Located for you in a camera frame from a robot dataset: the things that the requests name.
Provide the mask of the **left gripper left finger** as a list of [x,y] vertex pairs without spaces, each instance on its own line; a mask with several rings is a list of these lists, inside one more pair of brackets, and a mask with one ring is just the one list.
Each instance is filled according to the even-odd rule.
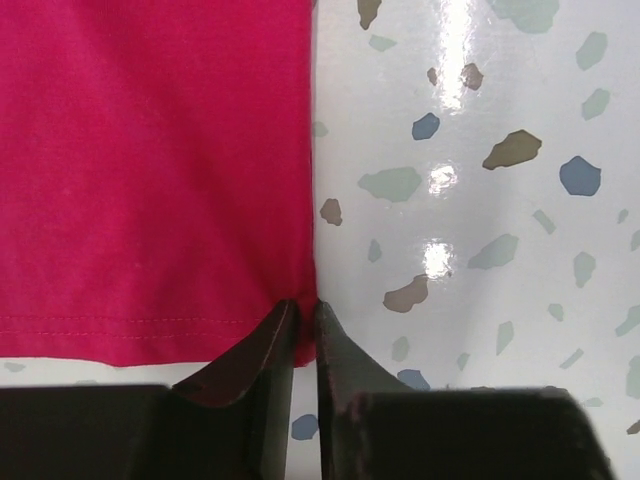
[[282,301],[173,386],[1,392],[5,479],[281,479],[299,309]]

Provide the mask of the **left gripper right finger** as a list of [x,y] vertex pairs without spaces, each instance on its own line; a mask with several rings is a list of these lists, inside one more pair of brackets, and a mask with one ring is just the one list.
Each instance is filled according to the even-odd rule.
[[615,474],[564,389],[417,390],[315,308],[325,479],[608,480]]

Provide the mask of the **magenta t-shirt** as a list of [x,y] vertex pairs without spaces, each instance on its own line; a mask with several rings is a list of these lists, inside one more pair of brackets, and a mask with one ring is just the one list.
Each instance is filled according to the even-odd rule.
[[309,317],[308,1],[1,5],[1,353],[215,359]]

